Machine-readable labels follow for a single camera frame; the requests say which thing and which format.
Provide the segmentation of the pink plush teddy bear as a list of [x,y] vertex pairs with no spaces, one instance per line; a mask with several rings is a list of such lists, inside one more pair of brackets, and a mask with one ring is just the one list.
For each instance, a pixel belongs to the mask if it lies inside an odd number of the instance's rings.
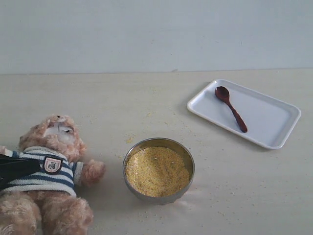
[[16,151],[0,148],[12,160],[37,160],[40,170],[0,188],[3,235],[85,235],[93,213],[75,186],[90,187],[104,176],[103,162],[83,162],[86,146],[73,119],[51,115],[30,128]]

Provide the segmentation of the dark red wooden spoon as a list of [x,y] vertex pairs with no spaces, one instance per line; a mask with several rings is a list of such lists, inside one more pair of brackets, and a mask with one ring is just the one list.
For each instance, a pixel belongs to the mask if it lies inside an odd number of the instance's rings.
[[224,86],[218,86],[215,88],[214,94],[220,101],[225,103],[230,108],[230,110],[232,111],[232,113],[233,113],[233,115],[237,121],[237,124],[238,124],[240,130],[243,133],[247,133],[248,129],[247,129],[245,122],[243,121],[241,116],[234,109],[234,107],[232,106],[232,104],[230,102],[230,93],[229,93],[228,89]]

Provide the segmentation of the yellow millet grains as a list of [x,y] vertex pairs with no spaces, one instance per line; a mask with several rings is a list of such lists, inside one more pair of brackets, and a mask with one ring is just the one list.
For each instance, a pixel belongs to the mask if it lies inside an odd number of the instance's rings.
[[130,185],[150,197],[170,196],[189,184],[183,158],[166,147],[147,147],[129,158],[125,174]]

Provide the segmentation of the white rectangular plastic tray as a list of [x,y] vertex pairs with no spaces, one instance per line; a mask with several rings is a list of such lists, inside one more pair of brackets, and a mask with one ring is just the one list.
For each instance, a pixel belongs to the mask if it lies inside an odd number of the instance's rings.
[[[226,87],[230,102],[243,118],[243,133],[228,106],[214,94],[218,86]],[[187,103],[187,109],[201,118],[267,149],[281,148],[301,111],[294,105],[224,79],[210,82]]]

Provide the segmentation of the stainless steel bowl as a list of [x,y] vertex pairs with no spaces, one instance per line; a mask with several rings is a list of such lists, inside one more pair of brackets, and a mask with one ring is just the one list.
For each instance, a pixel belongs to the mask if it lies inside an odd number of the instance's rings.
[[149,138],[135,144],[123,161],[128,189],[140,200],[166,205],[190,188],[195,163],[190,151],[169,138]]

